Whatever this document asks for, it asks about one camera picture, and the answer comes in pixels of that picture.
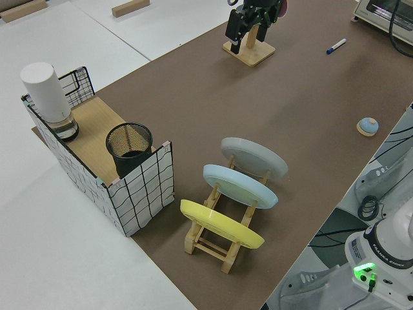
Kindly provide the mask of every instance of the marker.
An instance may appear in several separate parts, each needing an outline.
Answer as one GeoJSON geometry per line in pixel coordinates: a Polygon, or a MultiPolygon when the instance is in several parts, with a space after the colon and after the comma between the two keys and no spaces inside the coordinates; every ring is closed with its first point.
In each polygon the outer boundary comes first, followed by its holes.
{"type": "Polygon", "coordinates": [[[344,43],[346,43],[346,39],[342,39],[340,42],[336,43],[335,45],[333,45],[332,47],[330,47],[327,50],[327,55],[330,55],[331,53],[333,53],[333,51],[335,51],[337,48],[339,48],[341,45],[343,45],[344,43]]]}

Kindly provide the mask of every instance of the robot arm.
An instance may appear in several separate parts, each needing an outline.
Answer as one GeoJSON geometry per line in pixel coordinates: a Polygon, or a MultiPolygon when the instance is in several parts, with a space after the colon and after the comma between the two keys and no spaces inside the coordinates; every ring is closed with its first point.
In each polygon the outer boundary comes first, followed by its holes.
{"type": "Polygon", "coordinates": [[[357,286],[397,309],[413,308],[413,198],[365,232],[350,235],[345,252],[357,286]],[[377,278],[374,290],[369,278],[377,278]]]}
{"type": "MultiPolygon", "coordinates": [[[[238,0],[230,2],[235,5],[238,0]]],[[[241,40],[255,25],[259,25],[257,40],[263,42],[267,29],[287,11],[287,0],[244,0],[244,4],[230,13],[225,35],[231,41],[231,52],[239,53],[241,40]]]]}

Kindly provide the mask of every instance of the pencil cup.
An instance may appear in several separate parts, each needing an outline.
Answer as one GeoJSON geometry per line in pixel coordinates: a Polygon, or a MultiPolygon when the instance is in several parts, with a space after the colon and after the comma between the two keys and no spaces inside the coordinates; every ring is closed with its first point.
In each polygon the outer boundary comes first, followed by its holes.
{"type": "Polygon", "coordinates": [[[124,178],[151,155],[152,134],[138,123],[114,127],[106,137],[106,148],[112,155],[116,172],[124,178]]]}

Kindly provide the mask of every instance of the yellow plate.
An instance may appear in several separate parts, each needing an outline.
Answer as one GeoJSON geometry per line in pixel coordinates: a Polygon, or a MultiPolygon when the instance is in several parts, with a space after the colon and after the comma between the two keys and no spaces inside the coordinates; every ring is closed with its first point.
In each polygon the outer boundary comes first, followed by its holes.
{"type": "Polygon", "coordinates": [[[181,200],[181,212],[209,231],[249,249],[257,249],[264,243],[264,239],[248,227],[198,203],[181,200]]]}

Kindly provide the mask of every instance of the brown mat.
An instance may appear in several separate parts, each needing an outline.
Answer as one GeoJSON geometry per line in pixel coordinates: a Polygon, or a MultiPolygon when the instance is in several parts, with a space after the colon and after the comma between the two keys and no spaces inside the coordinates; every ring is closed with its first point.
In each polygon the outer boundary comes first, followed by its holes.
{"type": "MultiPolygon", "coordinates": [[[[176,200],[133,238],[198,309],[259,309],[413,99],[412,60],[384,32],[350,22],[353,0],[288,5],[268,31],[276,53],[255,68],[222,50],[221,25],[97,93],[145,124],[154,145],[174,143],[176,200]],[[356,130],[366,116],[380,124],[373,138],[356,130]],[[184,253],[190,221],[179,201],[207,198],[203,165],[226,164],[220,142],[230,136],[272,149],[290,170],[268,184],[279,203],[250,224],[265,243],[242,248],[227,275],[212,256],[184,253]]],[[[217,210],[244,212],[225,198],[217,210]]]]}

